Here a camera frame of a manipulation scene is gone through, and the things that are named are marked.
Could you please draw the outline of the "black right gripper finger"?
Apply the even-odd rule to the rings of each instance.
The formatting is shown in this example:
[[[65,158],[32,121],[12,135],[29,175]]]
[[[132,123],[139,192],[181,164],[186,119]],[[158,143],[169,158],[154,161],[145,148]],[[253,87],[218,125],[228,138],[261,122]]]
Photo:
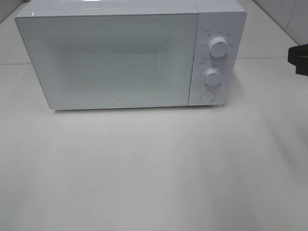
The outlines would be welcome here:
[[[308,44],[290,47],[288,50],[288,62],[295,66],[295,73],[308,75]]]

